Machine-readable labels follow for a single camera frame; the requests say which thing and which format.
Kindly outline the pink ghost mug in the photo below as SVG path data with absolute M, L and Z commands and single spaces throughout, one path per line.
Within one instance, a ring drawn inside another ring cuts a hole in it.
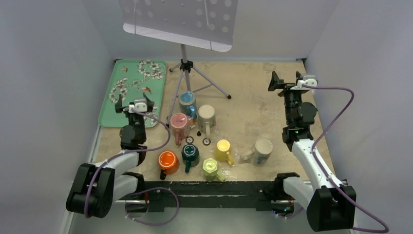
M 186 114 L 176 113 L 170 118 L 170 126 L 173 129 L 175 144 L 180 146 L 190 133 L 189 119 Z

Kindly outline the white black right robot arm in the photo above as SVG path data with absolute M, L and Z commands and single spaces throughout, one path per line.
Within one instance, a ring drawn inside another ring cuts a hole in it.
M 286 127 L 282 140 L 299 160 L 310 184 L 297 173 L 280 173 L 268 191 L 273 200 L 294 198 L 306 211 L 307 220 L 315 232 L 350 229 L 354 226 L 356 199 L 353 187 L 344 185 L 328 168 L 316 148 L 310 127 L 315 123 L 317 108 L 302 101 L 302 94 L 316 88 L 314 75 L 296 72 L 295 82 L 285 82 L 275 71 L 271 74 L 268 90 L 280 90 L 284 98 Z

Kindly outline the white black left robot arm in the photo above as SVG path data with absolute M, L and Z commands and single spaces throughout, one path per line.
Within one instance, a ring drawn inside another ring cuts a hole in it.
M 119 131 L 121 151 L 114 159 L 79 166 L 66 200 L 66 210 L 86 217 L 104 218 L 114 201 L 129 195 L 140 199 L 145 194 L 143 176 L 130 173 L 140 165 L 148 150 L 144 114 L 153 110 L 154 102 L 145 94 L 129 102 L 119 99 L 116 113 L 124 113 L 128 124 Z

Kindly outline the blue mug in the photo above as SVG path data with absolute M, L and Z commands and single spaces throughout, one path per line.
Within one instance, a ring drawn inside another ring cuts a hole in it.
M 179 106 L 182 113 L 197 118 L 196 96 L 192 91 L 184 91 L 179 95 Z

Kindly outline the orange mug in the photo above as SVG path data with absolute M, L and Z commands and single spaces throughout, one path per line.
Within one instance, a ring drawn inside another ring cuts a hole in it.
M 177 154 L 174 151 L 163 151 L 158 157 L 158 165 L 161 169 L 160 179 L 165 180 L 167 175 L 174 174 L 178 171 L 180 163 Z

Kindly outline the dark green mug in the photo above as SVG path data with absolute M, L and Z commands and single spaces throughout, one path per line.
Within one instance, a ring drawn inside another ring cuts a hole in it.
M 190 169 L 200 162 L 199 149 L 194 144 L 186 144 L 181 150 L 181 155 L 185 164 L 185 173 L 188 174 Z

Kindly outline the teal seashell mug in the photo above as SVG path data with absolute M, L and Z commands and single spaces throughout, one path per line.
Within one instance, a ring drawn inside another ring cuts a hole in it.
M 209 104 L 202 105 L 198 109 L 197 122 L 199 131 L 211 139 L 211 134 L 215 131 L 216 115 L 215 109 Z

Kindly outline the cream coral mug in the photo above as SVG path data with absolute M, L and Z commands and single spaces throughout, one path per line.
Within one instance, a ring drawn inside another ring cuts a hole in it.
M 262 166 L 270 158 L 272 151 L 273 144 L 270 140 L 257 139 L 251 148 L 241 153 L 240 161 Z

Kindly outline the light green hexagonal mug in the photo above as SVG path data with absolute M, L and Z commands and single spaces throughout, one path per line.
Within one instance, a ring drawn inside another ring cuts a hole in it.
M 219 171 L 219 164 L 213 158 L 207 158 L 203 161 L 203 176 L 206 181 L 212 182 L 214 180 L 219 180 L 220 182 L 225 182 L 226 178 Z

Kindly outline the yellow mug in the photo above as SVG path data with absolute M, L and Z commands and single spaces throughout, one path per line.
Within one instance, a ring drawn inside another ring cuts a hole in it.
M 231 155 L 231 145 L 226 139 L 221 139 L 216 143 L 214 149 L 214 157 L 221 162 L 227 162 L 229 165 L 234 165 L 234 159 Z

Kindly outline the green floral tray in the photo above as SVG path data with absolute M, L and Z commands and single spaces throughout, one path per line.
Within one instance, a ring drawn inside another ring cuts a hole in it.
M 127 118 L 123 113 L 117 114 L 114 105 L 119 100 L 127 105 L 143 95 L 154 102 L 154 108 L 148 115 L 159 119 L 167 68 L 167 63 L 162 60 L 116 61 L 99 114 L 99 124 L 103 127 L 126 125 Z

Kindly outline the ice cream cone toy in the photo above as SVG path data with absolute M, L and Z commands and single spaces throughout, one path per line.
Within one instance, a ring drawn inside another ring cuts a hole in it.
M 195 127 L 195 120 L 192 117 L 189 117 L 189 125 L 191 128 Z

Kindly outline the grey music stand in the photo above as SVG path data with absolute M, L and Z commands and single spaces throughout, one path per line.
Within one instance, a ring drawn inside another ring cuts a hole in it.
M 187 46 L 227 52 L 233 45 L 237 0 L 120 0 L 123 30 L 180 44 L 182 58 L 170 68 L 180 69 L 180 80 L 191 90 L 189 74 L 195 70 L 228 99 L 232 96 L 188 60 Z

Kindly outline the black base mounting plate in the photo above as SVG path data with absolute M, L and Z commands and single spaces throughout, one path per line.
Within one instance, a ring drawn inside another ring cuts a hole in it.
M 132 212 L 162 212 L 165 208 L 234 208 L 272 211 L 288 215 L 300 209 L 274 181 L 147 181 L 139 189 L 142 195 L 126 195 L 119 202 L 127 203 Z

